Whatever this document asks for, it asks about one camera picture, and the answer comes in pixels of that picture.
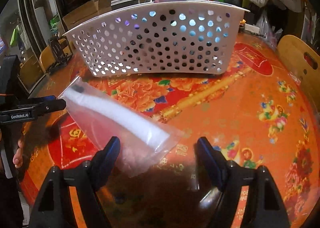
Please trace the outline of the person left hand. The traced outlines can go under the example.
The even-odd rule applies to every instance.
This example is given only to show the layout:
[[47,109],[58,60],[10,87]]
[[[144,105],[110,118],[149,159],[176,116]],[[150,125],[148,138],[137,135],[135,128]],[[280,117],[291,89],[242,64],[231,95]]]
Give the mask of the person left hand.
[[24,141],[22,138],[20,138],[18,140],[17,143],[18,147],[17,147],[17,151],[13,157],[13,164],[16,168],[20,168],[23,164],[23,147],[24,147]]

